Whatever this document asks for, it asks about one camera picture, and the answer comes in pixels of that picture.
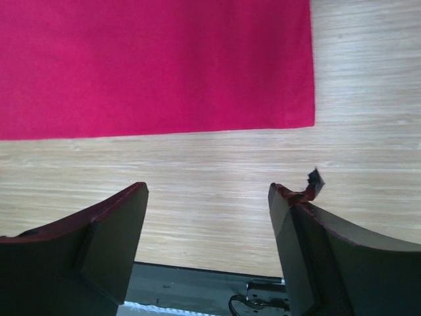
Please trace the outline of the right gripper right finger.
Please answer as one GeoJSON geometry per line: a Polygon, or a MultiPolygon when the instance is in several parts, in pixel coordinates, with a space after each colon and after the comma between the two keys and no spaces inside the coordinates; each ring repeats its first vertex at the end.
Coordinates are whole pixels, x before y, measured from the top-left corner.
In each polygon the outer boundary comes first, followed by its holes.
{"type": "Polygon", "coordinates": [[[270,218],[292,315],[419,315],[420,245],[373,232],[272,183],[270,218]]]}

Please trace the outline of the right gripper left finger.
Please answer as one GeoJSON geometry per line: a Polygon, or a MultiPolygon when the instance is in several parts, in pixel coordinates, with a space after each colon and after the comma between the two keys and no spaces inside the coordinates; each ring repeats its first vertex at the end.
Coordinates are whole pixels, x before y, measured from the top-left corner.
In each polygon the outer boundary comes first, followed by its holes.
{"type": "Polygon", "coordinates": [[[1,314],[115,315],[147,201],[147,185],[137,182],[60,220],[2,236],[1,314]]]}

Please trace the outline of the crimson t shirt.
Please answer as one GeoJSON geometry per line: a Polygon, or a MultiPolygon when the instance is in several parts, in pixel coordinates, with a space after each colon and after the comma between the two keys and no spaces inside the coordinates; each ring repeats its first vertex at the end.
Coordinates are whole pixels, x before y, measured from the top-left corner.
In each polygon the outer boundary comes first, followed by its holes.
{"type": "Polygon", "coordinates": [[[308,1],[2,1],[1,139],[302,128],[308,1]]]}

